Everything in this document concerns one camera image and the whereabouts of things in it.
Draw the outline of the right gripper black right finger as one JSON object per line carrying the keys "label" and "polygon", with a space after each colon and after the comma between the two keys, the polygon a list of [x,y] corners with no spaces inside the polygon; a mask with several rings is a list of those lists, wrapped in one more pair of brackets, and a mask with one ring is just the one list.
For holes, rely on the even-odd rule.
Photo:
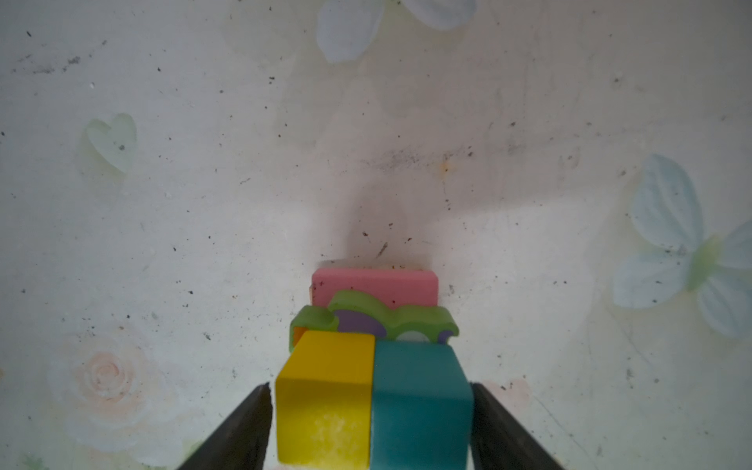
{"label": "right gripper black right finger", "polygon": [[544,447],[480,383],[471,383],[470,448],[476,470],[563,470]]}

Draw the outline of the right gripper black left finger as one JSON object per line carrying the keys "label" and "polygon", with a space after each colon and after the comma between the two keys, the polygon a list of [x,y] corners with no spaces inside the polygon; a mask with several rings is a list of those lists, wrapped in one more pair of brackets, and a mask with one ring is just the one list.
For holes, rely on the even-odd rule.
{"label": "right gripper black left finger", "polygon": [[271,389],[260,384],[178,470],[262,470],[272,418]]}

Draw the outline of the teal cube block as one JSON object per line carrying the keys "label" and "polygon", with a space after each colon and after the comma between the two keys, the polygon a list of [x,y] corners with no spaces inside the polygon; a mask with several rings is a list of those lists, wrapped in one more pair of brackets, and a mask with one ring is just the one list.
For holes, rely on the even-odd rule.
{"label": "teal cube block", "polygon": [[473,393],[452,347],[379,341],[370,467],[464,469]]}

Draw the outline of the yellow cube block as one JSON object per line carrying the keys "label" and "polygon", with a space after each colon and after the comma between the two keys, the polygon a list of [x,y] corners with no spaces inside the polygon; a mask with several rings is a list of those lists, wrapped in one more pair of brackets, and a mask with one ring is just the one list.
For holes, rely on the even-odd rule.
{"label": "yellow cube block", "polygon": [[280,463],[366,469],[370,462],[376,338],[307,331],[275,386]]}

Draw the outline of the green owl toy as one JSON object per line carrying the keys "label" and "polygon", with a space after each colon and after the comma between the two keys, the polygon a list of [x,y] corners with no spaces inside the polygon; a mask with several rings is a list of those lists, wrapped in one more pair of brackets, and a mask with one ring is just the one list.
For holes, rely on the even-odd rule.
{"label": "green owl toy", "polygon": [[370,334],[378,340],[448,344],[460,333],[444,307],[387,305],[356,291],[337,292],[324,307],[306,305],[290,323],[289,349],[309,331]]}

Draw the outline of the pink rectangular block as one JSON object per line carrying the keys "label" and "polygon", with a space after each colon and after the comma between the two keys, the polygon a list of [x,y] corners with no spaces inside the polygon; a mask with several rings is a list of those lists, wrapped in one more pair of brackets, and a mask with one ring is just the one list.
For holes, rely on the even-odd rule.
{"label": "pink rectangular block", "polygon": [[319,268],[311,276],[309,295],[316,307],[327,307],[334,295],[343,290],[372,295],[391,309],[436,307],[439,303],[439,278],[432,271]]}

